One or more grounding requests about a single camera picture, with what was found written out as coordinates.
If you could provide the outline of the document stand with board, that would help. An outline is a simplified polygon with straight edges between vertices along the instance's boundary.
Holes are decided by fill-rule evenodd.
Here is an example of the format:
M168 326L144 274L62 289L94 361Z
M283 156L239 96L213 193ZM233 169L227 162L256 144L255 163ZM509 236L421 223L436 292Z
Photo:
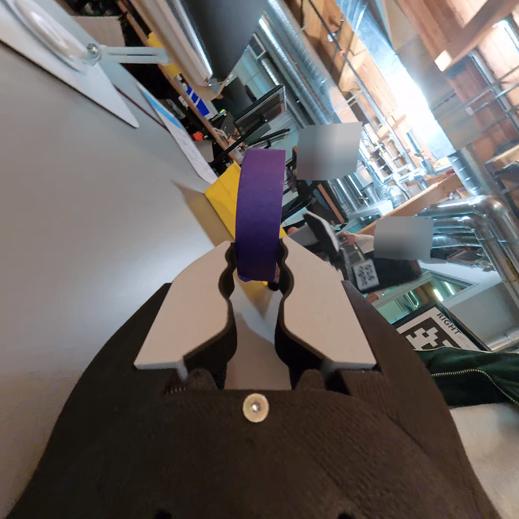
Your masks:
M267 1L133 1L159 48L77 37L36 1L1 1L1 42L134 128L139 123L101 64L172 64L205 101L223 90Z

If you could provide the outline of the purple tape roll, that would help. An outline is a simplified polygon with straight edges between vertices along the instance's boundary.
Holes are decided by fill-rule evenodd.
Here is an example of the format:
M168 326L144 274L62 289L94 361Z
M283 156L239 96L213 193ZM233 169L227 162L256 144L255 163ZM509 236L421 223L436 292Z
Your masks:
M237 193L235 254L243 281L273 282L281 231L286 151L249 149Z

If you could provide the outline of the black computer monitor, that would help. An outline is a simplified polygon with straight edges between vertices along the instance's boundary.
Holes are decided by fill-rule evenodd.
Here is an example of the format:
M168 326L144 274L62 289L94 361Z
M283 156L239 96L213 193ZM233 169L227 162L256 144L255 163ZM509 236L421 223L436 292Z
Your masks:
M235 126L240 134L244 134L258 124L269 123L286 110L285 86L280 84L235 116Z

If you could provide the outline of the beige trousers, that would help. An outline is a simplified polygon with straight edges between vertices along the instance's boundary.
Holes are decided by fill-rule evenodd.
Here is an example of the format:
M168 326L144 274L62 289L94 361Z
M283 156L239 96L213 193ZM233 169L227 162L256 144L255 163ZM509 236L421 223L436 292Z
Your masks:
M451 409L467 457L502 518L518 518L518 407Z

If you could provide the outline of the framed marker sign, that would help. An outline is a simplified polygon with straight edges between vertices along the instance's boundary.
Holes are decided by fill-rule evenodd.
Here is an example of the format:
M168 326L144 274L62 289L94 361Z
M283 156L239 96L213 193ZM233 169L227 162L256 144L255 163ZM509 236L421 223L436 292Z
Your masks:
M440 304L428 304L393 323L417 351L442 347L490 352L473 332Z

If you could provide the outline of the green jacket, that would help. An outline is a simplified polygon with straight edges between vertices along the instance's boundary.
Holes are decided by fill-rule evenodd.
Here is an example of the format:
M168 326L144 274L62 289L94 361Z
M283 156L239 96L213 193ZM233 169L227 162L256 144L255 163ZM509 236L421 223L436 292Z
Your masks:
M453 347L416 350L449 407L518 406L518 353Z

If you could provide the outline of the white paper sheet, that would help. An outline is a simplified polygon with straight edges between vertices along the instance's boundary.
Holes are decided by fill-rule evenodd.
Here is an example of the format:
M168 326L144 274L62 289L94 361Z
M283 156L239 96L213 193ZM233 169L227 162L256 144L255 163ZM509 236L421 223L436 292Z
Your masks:
M185 154L187 160L195 169L198 177L212 185L218 179L209 163L204 159L194 141L187 133L180 121L169 112L143 85L137 82L140 92L144 95L147 102L158 115L159 120L164 124L173 139Z

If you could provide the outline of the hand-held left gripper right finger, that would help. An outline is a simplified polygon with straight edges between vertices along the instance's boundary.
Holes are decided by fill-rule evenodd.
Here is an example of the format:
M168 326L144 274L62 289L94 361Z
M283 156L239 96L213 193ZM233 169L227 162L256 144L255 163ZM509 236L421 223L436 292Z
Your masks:
M280 240L275 349L292 373L373 368L374 354L340 273L290 237Z

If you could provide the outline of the yellow plastic bin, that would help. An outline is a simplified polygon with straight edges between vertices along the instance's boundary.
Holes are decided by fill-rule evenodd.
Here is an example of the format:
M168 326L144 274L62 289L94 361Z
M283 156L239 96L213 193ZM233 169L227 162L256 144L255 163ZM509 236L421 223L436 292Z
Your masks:
M266 200L255 198L252 194L252 183L245 192L245 197L239 196L241 167L233 162L214 184L208 187L204 194L218 217L233 239L236 238L236 223L240 229L245 229L246 223L252 223L253 229L273 230L274 222L280 223L281 209L275 209L276 197L267 195Z

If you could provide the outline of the small printed marker tag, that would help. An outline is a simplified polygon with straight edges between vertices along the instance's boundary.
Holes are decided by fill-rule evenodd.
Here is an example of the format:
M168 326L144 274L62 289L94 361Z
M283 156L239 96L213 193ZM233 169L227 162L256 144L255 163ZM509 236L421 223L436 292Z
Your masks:
M357 289L360 292L367 293L372 289L376 289L380 285L375 265L371 259L363 260L354 264L352 271Z

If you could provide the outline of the silver ventilation duct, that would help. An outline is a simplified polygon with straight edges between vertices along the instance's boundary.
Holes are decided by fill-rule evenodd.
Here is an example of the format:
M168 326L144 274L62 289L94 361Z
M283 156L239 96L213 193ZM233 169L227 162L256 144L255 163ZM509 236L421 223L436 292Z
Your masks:
M434 226L472 232L518 306L518 219L505 202L475 196L434 204L417 216L433 219Z
M267 1L256 35L315 124L358 122L347 100L282 1Z

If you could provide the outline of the grey desk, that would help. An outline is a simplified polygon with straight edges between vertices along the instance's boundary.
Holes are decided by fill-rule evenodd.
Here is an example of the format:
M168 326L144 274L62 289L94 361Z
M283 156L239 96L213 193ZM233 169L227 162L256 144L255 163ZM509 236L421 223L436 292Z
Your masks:
M107 75L138 128L1 45L1 518L101 347L231 239L132 78Z

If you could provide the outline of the wooden post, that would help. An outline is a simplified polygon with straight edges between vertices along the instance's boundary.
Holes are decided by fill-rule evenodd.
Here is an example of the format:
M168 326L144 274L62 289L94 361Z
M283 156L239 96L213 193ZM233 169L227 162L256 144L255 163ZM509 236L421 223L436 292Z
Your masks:
M460 179L456 174L450 174L441 181L434 183L420 194L406 201L384 217L379 218L365 228L357 231L356 234L373 236L376 224L382 219L386 217L412 217L431 205L439 204L441 201L448 198L451 192L460 189L465 191Z

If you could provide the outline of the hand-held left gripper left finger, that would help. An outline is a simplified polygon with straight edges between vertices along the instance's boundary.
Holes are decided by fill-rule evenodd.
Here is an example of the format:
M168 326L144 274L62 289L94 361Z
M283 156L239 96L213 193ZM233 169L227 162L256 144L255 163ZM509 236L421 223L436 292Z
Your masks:
M175 370L181 380L195 369L225 377L237 350L230 301L235 284L234 243L224 241L174 278L134 360L138 370Z

